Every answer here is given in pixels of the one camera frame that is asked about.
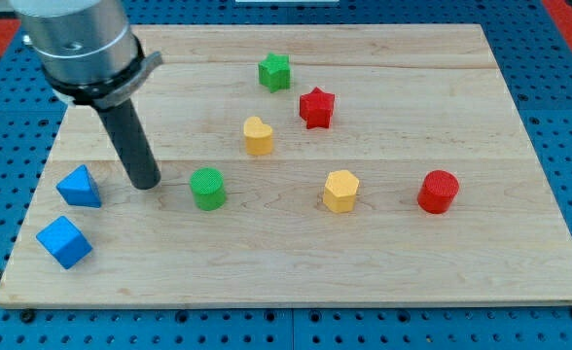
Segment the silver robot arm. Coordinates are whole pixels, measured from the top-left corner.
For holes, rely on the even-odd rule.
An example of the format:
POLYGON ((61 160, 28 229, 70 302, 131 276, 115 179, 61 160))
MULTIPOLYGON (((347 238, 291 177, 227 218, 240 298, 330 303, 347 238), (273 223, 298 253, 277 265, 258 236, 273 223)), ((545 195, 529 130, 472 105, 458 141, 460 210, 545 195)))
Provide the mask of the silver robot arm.
POLYGON ((127 102, 163 64, 144 54, 119 0, 11 0, 62 98, 107 110, 127 102))

